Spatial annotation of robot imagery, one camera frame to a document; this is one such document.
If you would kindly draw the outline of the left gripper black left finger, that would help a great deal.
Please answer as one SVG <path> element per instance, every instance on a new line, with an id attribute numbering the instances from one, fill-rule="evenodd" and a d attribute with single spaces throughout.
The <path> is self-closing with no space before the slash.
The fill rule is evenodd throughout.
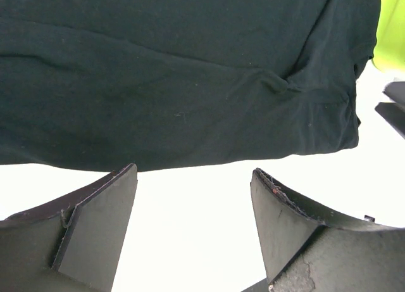
<path id="1" fill-rule="evenodd" d="M 131 163 L 1 221 L 1 291 L 111 291 L 136 189 Z"/>

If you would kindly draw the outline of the black t shirt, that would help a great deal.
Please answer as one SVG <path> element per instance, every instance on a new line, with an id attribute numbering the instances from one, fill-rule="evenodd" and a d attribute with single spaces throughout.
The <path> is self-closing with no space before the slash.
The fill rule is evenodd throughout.
<path id="1" fill-rule="evenodd" d="M 1 0 L 1 163 L 141 172 L 358 145 L 380 0 Z"/>

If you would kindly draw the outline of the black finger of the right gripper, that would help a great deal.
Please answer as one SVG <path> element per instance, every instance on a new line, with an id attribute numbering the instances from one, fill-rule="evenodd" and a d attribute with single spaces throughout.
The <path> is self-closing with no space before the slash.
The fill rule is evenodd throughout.
<path id="1" fill-rule="evenodd" d="M 375 107 L 375 111 L 384 120 L 393 127 L 398 134 L 404 137 L 405 133 L 405 119 L 404 111 L 400 109 L 396 103 L 379 103 Z"/>

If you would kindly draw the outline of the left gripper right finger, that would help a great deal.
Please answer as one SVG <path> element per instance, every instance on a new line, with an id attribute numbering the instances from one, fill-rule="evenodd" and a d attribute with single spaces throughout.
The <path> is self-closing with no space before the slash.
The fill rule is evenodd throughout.
<path id="1" fill-rule="evenodd" d="M 266 272 L 251 291 L 404 290 L 404 229 L 340 213 L 259 168 L 251 199 Z"/>

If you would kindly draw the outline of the green plastic tray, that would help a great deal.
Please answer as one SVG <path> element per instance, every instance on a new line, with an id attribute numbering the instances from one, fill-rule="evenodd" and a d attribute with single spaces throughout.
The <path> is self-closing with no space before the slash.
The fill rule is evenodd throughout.
<path id="1" fill-rule="evenodd" d="M 381 0 L 373 65 L 381 72 L 404 75 L 404 0 Z"/>

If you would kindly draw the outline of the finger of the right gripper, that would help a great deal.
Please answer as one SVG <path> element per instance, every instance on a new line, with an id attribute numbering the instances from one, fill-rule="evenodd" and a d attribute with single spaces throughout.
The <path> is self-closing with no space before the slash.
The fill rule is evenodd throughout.
<path id="1" fill-rule="evenodd" d="M 389 83 L 383 93 L 395 102 L 405 102 L 405 81 Z"/>

